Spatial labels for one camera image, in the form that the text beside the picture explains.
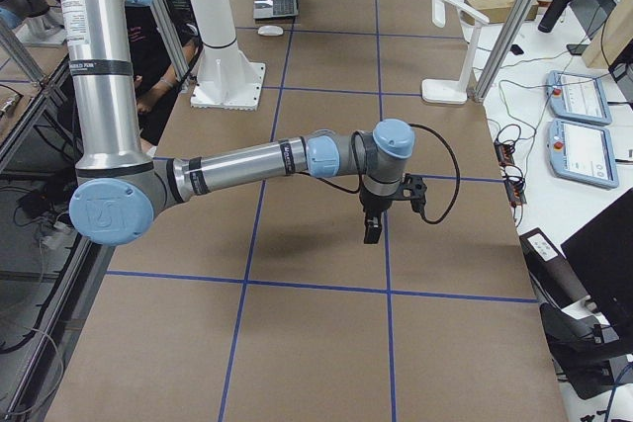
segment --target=laptop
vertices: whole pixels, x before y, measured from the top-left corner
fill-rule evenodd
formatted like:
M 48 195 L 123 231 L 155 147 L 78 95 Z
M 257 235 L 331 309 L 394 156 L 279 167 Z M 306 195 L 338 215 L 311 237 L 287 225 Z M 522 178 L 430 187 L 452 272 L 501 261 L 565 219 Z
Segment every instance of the laptop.
M 292 19 L 299 15 L 299 0 L 255 0 L 255 20 Z

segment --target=black bottle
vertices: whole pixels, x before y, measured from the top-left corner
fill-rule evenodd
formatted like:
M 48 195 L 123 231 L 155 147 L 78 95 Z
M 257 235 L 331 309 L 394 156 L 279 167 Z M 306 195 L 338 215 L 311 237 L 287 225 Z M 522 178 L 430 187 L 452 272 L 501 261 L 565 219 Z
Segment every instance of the black bottle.
M 538 24 L 538 30 L 549 34 L 556 25 L 558 19 L 561 18 L 563 11 L 571 1 L 572 0 L 553 0 L 550 6 L 547 8 L 543 19 L 541 20 L 541 23 Z

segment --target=cardboard box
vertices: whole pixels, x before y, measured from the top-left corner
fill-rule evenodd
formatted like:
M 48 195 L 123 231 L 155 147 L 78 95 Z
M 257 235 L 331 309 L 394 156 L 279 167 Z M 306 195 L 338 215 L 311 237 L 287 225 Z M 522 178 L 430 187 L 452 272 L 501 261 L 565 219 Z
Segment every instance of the cardboard box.
M 488 16 L 491 19 L 491 24 L 502 24 L 507 19 L 508 14 L 514 5 L 514 0 L 465 0 L 465 2 L 479 10 L 482 14 Z M 534 1 L 530 10 L 527 13 L 525 20 L 534 20 L 538 11 L 538 3 Z M 464 22 L 470 25 L 474 25 L 473 18 L 464 14 Z

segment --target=white desk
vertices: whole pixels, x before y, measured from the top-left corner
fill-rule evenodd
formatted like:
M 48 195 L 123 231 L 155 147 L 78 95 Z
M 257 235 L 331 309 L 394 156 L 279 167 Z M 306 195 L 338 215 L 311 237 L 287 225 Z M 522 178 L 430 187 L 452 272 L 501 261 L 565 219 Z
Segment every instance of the white desk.
M 547 74 L 553 70 L 566 70 L 567 72 L 592 74 L 601 76 L 606 73 L 602 69 L 588 69 L 579 56 L 571 57 L 566 51 L 567 43 L 588 42 L 585 31 L 571 9 L 567 9 L 561 21 L 550 34 L 544 34 L 537 29 L 541 16 L 534 22 L 526 22 L 515 43 L 523 48 L 525 54 L 516 56 L 509 53 L 504 68 L 497 75 L 495 84 L 486 97 L 484 106 L 488 118 L 497 121 L 502 127 L 507 124 L 516 124 L 505 109 L 505 105 L 499 93 L 499 82 L 509 80 L 524 86 L 544 85 Z M 483 28 L 480 38 L 475 67 L 483 68 L 489 56 L 486 51 L 493 48 L 502 25 L 490 25 Z M 464 36 L 469 39 L 473 28 L 462 22 Z M 541 59 L 532 62 L 519 61 Z M 475 69 L 479 77 L 480 69 Z M 608 101 L 624 101 L 622 93 L 611 76 L 602 78 L 606 98 Z M 527 172 L 525 197 L 527 204 L 523 207 L 523 218 L 517 228 L 522 234 L 535 227 L 540 227 L 547 236 L 560 247 L 560 244 L 583 227 L 599 212 L 608 207 L 617 198 L 633 187 L 633 166 L 618 165 L 617 172 L 620 185 L 614 190 L 603 190 L 591 185 L 573 182 L 558 178 L 552 172 L 549 163 L 546 146 L 547 127 L 552 121 L 551 111 L 546 106 L 545 88 L 524 89 L 508 83 L 501 83 L 502 92 L 505 94 L 510 112 L 527 123 L 537 126 L 537 134 L 534 146 L 529 151 L 531 141 L 517 143 L 514 153 L 515 163 Z M 630 106 L 611 106 L 613 123 L 609 128 L 631 127 L 631 146 L 633 146 L 633 111 Z M 491 124 L 491 133 L 495 137 L 498 127 Z M 509 130 L 503 138 L 514 138 L 516 129 Z M 528 137 L 532 130 L 522 126 L 522 136 Z M 569 313 L 572 316 L 582 315 L 583 309 L 579 304 L 572 305 Z M 560 384 L 561 392 L 565 400 L 570 421 L 578 421 L 587 415 L 594 415 L 595 421 L 601 422 L 603 415 L 596 415 L 597 410 L 604 410 L 609 393 L 601 394 L 589 400 L 578 398 L 568 383 Z M 620 387 L 611 409 L 610 418 L 633 420 L 633 384 Z

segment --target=table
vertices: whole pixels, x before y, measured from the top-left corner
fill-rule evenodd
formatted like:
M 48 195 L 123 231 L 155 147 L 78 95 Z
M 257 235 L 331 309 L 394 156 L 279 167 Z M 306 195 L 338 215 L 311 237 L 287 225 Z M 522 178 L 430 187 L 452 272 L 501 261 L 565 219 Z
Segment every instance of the table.
M 159 156 L 399 117 L 453 145 L 456 208 L 428 226 L 393 206 L 376 246 L 354 197 L 302 176 L 165 212 L 116 250 L 46 420 L 565 420 L 485 111 L 419 98 L 423 77 L 459 74 L 456 14 L 439 30 L 430 0 L 302 0 L 262 38 L 252 0 L 231 5 L 240 48 L 267 64 L 259 108 L 183 97 Z M 419 134 L 408 170 L 439 215 L 446 151 Z
M 552 33 L 544 34 L 537 29 L 541 16 L 533 22 L 526 22 L 519 31 L 515 43 L 519 44 L 525 54 L 515 56 L 508 54 L 504 68 L 499 72 L 491 92 L 484 105 L 487 117 L 497 121 L 501 126 L 516 123 L 523 126 L 522 136 L 527 137 L 532 132 L 529 127 L 518 123 L 508 115 L 501 94 L 501 88 L 507 98 L 509 111 L 517 118 L 532 125 L 538 125 L 534 147 L 530 150 L 531 142 L 524 141 L 517 144 L 514 159 L 516 164 L 527 172 L 525 190 L 526 205 L 522 215 L 518 214 L 520 223 L 517 226 L 519 234 L 523 234 L 535 227 L 541 230 L 556 244 L 560 245 L 583 227 L 594 216 L 607 208 L 617 198 L 633 187 L 633 168 L 618 166 L 617 172 L 620 185 L 614 190 L 603 190 L 590 185 L 564 180 L 556 177 L 550 167 L 548 149 L 546 146 L 547 128 L 553 116 L 546 107 L 546 92 L 544 88 L 526 90 L 509 82 L 525 86 L 543 85 L 549 71 L 566 70 L 572 73 L 602 76 L 606 70 L 588 69 L 579 56 L 571 57 L 565 53 L 567 43 L 588 42 L 585 31 L 571 9 L 567 9 L 561 21 Z M 470 37 L 472 27 L 462 23 L 464 35 Z M 493 48 L 497 40 L 501 25 L 484 27 L 480 37 L 475 65 L 482 68 L 488 57 L 487 50 Z M 606 98 L 610 102 L 624 101 L 617 84 L 611 76 L 601 78 Z M 607 127 L 618 137 L 628 135 L 633 137 L 633 111 L 628 104 L 610 106 L 613 123 Z M 491 124 L 492 136 L 497 135 L 498 127 Z M 503 138 L 514 138 L 516 130 L 510 130 Z M 566 311 L 576 318 L 588 316 L 588 311 L 578 302 Z M 574 393 L 569 384 L 561 384 L 569 420 L 579 420 L 587 415 L 596 415 L 597 410 L 604 410 L 608 401 L 608 393 L 601 394 L 589 400 L 581 400 Z M 618 389 L 616 404 L 611 416 L 631 419 L 633 415 L 633 385 L 628 384 Z

